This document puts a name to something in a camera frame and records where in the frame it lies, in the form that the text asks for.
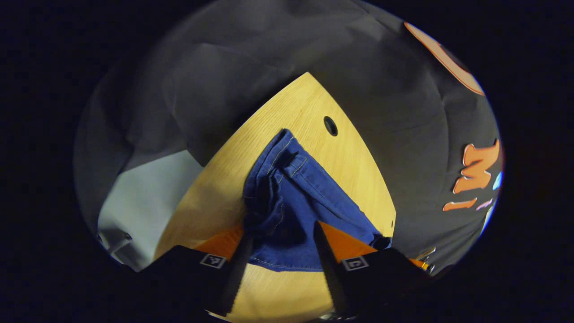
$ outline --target denim fabric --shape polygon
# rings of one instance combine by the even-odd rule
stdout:
[[[244,229],[255,236],[251,264],[273,271],[321,271],[313,240],[316,220],[366,244],[385,241],[390,246],[390,239],[381,240],[365,214],[287,129],[255,162],[243,197]]]

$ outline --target black background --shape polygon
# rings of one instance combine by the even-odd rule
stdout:
[[[385,316],[566,319],[573,300],[572,212],[561,203],[572,164],[572,10],[568,2],[431,3],[377,4],[438,39],[473,72],[505,143],[505,181],[488,229],[467,256],[440,283]],[[77,122],[118,58],[152,43],[198,3],[12,6],[2,19],[10,100],[3,118],[8,321],[98,321],[111,303],[126,302],[122,289],[131,281],[118,274],[79,214],[71,164]]]

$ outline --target black fabric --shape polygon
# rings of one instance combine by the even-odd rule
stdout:
[[[408,256],[437,247],[429,259],[436,271],[460,259],[487,209],[442,207],[496,196],[454,196],[452,186],[464,147],[492,146],[497,125],[487,99],[459,83],[402,23],[355,0],[217,1],[140,59],[126,57],[117,68],[137,65],[108,105],[97,103],[108,93],[95,93],[76,142],[76,190],[92,231],[119,172],[183,149],[205,165],[265,101],[310,71],[385,179],[397,211],[394,247]],[[489,170],[491,182],[501,160]]]

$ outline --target light wood surface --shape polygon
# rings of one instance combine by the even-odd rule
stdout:
[[[327,132],[325,116],[334,120],[336,137]],[[178,244],[193,248],[242,220],[245,179],[283,128],[291,130],[384,236],[393,235],[394,206],[371,153],[335,100],[305,73],[257,110],[210,160],[165,228],[156,258]],[[331,308],[322,272],[274,272],[248,264],[226,319],[300,322]]]

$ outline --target wooden table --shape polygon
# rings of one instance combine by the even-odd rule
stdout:
[[[325,116],[334,121],[337,136],[327,131]],[[257,110],[210,160],[166,226],[156,258],[175,245],[193,248],[242,220],[247,174],[283,128],[291,130],[384,236],[393,235],[395,209],[371,153],[335,100],[305,73]],[[331,309],[322,272],[274,272],[248,264],[226,319],[299,322]]]

